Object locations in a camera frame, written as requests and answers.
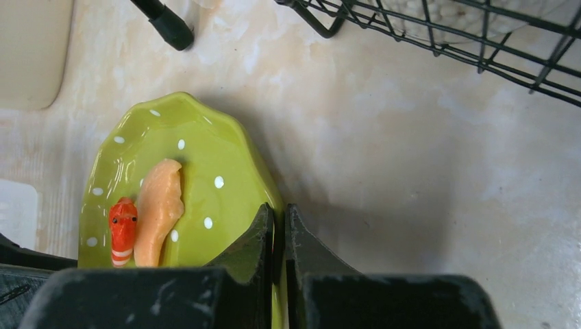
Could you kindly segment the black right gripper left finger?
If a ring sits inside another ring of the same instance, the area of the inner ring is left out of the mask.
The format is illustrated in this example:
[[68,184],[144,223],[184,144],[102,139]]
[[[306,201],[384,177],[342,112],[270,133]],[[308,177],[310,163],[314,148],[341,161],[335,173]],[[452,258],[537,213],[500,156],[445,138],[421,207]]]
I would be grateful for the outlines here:
[[274,213],[203,267],[67,269],[34,295],[21,328],[270,328]]

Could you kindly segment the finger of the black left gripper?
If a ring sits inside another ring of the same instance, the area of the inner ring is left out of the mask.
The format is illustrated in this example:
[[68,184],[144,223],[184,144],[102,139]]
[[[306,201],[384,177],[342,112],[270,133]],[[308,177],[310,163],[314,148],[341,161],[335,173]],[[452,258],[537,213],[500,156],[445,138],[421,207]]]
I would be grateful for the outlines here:
[[76,268],[77,260],[23,248],[1,234],[1,264],[49,271]]
[[1,328],[18,328],[37,290],[51,270],[1,265]]

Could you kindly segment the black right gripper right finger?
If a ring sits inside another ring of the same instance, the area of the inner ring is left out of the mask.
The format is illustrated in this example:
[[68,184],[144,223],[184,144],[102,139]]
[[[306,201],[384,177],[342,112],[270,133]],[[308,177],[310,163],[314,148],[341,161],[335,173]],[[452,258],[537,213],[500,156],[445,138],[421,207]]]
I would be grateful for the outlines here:
[[291,328],[501,328],[491,299],[460,275],[363,274],[284,213]]

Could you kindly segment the green polka dot plate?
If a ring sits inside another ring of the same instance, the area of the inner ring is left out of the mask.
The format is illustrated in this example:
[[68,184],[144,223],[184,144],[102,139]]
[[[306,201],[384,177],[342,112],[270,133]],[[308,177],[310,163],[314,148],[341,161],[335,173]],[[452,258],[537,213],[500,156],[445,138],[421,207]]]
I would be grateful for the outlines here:
[[[116,269],[111,262],[110,208],[137,200],[149,171],[166,158],[182,164],[184,214],[166,237],[160,267],[203,267],[251,225],[258,208],[282,227],[282,200],[243,126],[187,93],[131,108],[100,146],[79,216],[80,269]],[[272,266],[275,258],[272,255]],[[138,268],[133,261],[120,269]],[[284,327],[280,275],[272,270],[270,328]]]

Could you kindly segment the black-lid jar white beads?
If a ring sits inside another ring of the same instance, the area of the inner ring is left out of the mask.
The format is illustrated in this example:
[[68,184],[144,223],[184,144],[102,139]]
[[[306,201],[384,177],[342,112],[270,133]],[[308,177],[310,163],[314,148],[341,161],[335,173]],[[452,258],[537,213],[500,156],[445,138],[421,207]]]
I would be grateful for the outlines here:
[[[552,10],[562,5],[563,1],[492,1],[491,5],[504,10],[514,11],[518,14],[527,14],[534,18],[542,18]],[[442,25],[452,29],[472,34],[474,36],[482,35],[484,27],[485,13],[484,10],[462,4],[458,1],[409,1],[409,0],[386,0],[386,1],[369,1],[368,4],[375,5],[378,8],[389,10],[397,14],[403,14],[414,19],[425,19],[428,15],[432,23]],[[428,27],[401,19],[387,14],[379,14],[381,22],[389,19],[391,26],[397,32],[405,34],[411,38],[419,40],[429,40],[433,36],[434,42],[443,43],[460,43],[468,42],[469,39],[445,32],[441,29],[434,28],[432,32]]]

